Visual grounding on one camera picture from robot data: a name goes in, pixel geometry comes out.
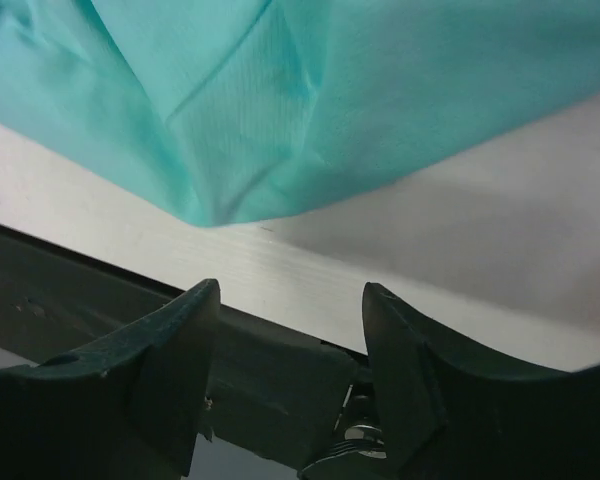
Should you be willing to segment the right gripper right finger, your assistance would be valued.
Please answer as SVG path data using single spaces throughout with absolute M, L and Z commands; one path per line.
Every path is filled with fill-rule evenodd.
M 600 479 L 600 364 L 566 372 L 487 347 L 377 283 L 362 319 L 401 479 Z

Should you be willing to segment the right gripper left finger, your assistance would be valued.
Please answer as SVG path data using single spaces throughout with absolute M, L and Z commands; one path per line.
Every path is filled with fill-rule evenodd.
M 220 288 L 38 366 L 0 369 L 0 478 L 181 478 L 191 468 Z

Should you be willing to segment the teal t-shirt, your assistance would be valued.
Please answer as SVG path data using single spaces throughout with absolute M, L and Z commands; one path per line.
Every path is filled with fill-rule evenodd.
M 0 1 L 0 123 L 196 226 L 364 193 L 600 91 L 600 1 Z

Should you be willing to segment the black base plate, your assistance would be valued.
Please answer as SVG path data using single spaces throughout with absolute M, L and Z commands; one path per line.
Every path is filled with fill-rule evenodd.
M 175 287 L 0 226 L 0 348 L 41 362 L 162 307 Z M 220 310 L 209 379 L 213 433 L 298 467 L 332 443 L 359 364 L 266 319 Z

